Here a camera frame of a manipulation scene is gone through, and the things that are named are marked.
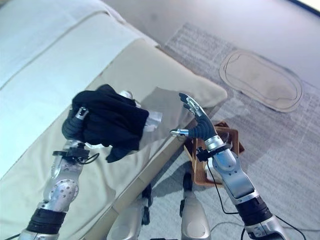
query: rug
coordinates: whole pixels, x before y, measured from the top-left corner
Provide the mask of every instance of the rug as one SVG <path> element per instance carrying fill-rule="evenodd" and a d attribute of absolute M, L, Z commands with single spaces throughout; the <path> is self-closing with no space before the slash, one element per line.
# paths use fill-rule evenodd
<path fill-rule="evenodd" d="M 195 74 L 222 86 L 227 100 L 210 116 L 213 122 L 226 121 L 239 131 L 245 148 L 240 156 L 248 174 L 272 213 L 293 224 L 308 240 L 320 240 L 320 90 L 303 82 L 304 96 L 290 113 L 276 112 L 230 88 L 219 76 L 223 59 L 236 46 L 185 24 L 162 50 Z M 143 226 L 141 240 L 180 239 L 180 201 L 182 180 L 191 166 L 182 148 L 167 162 L 151 182 L 153 205 L 151 222 Z M 222 212 L 215 188 L 194 185 L 211 226 L 213 240 L 238 240 L 243 222 L 238 215 Z M 235 211 L 226 191 L 220 188 L 226 211 Z M 292 240 L 303 237 L 284 223 Z M 250 239 L 247 233 L 243 239 Z"/>

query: silver metal part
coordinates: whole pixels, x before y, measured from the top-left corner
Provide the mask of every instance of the silver metal part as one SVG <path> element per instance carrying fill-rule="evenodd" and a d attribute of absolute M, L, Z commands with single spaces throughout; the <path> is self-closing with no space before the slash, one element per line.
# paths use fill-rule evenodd
<path fill-rule="evenodd" d="M 18 240 L 57 240 L 58 234 L 44 234 L 32 231 L 23 230 L 18 238 Z"/>
<path fill-rule="evenodd" d="M 195 116 L 202 116 L 207 115 L 206 112 L 203 110 L 203 108 L 197 103 L 192 97 L 188 96 L 186 98 L 187 104 L 189 105 L 189 110 L 192 112 Z"/>
<path fill-rule="evenodd" d="M 82 106 L 79 108 L 79 111 L 76 113 L 75 117 L 77 119 L 83 120 L 85 119 L 88 113 L 89 113 L 89 110 L 86 107 Z"/>
<path fill-rule="evenodd" d="M 221 175 L 224 188 L 234 205 L 249 201 L 258 196 L 254 185 L 241 169 L 240 161 L 230 149 L 212 157 L 214 169 Z"/>
<path fill-rule="evenodd" d="M 181 240 L 211 240 L 205 210 L 192 191 L 184 192 Z"/>
<path fill-rule="evenodd" d="M 176 129 L 174 131 L 170 131 L 170 133 L 175 136 L 189 136 L 188 129 Z"/>
<path fill-rule="evenodd" d="M 218 135 L 215 135 L 207 139 L 206 141 L 204 141 L 204 143 L 205 143 L 206 149 L 209 152 L 214 151 L 215 149 L 225 144 L 224 141 L 222 141 L 222 139 Z"/>
<path fill-rule="evenodd" d="M 261 223 L 244 226 L 244 228 L 251 238 L 261 238 L 273 233 L 277 233 L 281 236 L 281 238 L 278 239 L 289 240 L 289 237 L 286 235 L 283 227 L 280 225 L 275 215 Z"/>
<path fill-rule="evenodd" d="M 68 140 L 63 150 L 76 148 L 80 143 L 80 141 Z M 76 161 L 56 156 L 51 167 L 51 178 L 47 181 L 43 192 L 43 201 L 37 207 L 55 212 L 67 212 L 70 203 L 78 195 L 78 180 L 82 169 L 83 165 Z"/>
<path fill-rule="evenodd" d="M 141 198 L 123 210 L 113 223 L 106 239 L 137 240 L 145 206 L 148 206 L 148 199 Z"/>

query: black cloth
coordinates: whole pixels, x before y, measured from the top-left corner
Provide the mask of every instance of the black cloth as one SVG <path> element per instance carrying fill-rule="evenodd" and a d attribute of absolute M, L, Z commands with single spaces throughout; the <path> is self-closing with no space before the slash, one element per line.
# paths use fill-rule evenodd
<path fill-rule="evenodd" d="M 83 121 L 79 140 L 91 145 L 112 145 L 108 162 L 115 162 L 139 149 L 149 112 L 137 108 L 134 100 L 117 94 L 106 84 L 96 91 L 78 93 L 72 100 L 71 118 L 80 107 L 86 107 L 89 113 Z"/>

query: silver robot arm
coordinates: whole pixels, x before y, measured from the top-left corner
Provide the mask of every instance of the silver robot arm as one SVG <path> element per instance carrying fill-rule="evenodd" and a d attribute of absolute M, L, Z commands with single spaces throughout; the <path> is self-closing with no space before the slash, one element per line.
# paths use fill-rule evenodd
<path fill-rule="evenodd" d="M 70 136 L 81 129 L 88 112 L 85 107 L 81 107 L 76 116 L 64 124 Z M 38 204 L 19 240 L 58 239 L 69 206 L 78 195 L 79 175 L 89 157 L 89 151 L 84 146 L 83 142 L 71 138 L 66 141 L 62 151 L 53 152 L 55 160 L 43 192 L 43 201 Z"/>
<path fill-rule="evenodd" d="M 206 150 L 199 149 L 198 158 L 212 159 L 214 169 L 221 175 L 223 186 L 244 222 L 251 239 L 289 240 L 278 219 L 262 200 L 256 188 L 240 166 L 229 147 L 218 136 L 209 117 L 190 96 L 180 93 L 184 107 L 195 116 L 198 125 L 193 129 L 173 129 L 172 135 L 201 138 Z"/>

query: robot forearm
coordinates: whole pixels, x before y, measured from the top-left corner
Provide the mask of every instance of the robot forearm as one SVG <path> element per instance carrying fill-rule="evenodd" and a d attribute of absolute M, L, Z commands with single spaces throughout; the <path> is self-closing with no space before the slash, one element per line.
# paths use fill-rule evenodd
<path fill-rule="evenodd" d="M 224 144 L 219 138 L 215 139 L 218 142 L 215 148 L 210 149 L 210 146 L 207 146 L 207 149 L 211 150 L 209 154 L 212 156 L 213 167 L 221 175 L 224 188 L 241 216 L 250 238 L 261 239 L 269 236 L 268 239 L 288 240 L 277 218 L 270 212 L 249 177 L 241 169 L 239 160 L 229 149 L 223 150 Z"/>
<path fill-rule="evenodd" d="M 74 118 L 63 124 L 64 132 L 76 136 L 81 130 L 82 120 L 88 110 L 81 107 Z M 78 180 L 83 163 L 89 157 L 84 144 L 76 139 L 69 139 L 62 151 L 54 151 L 54 163 L 51 177 L 45 185 L 43 201 L 41 201 L 19 240 L 56 240 L 71 202 L 79 192 Z"/>

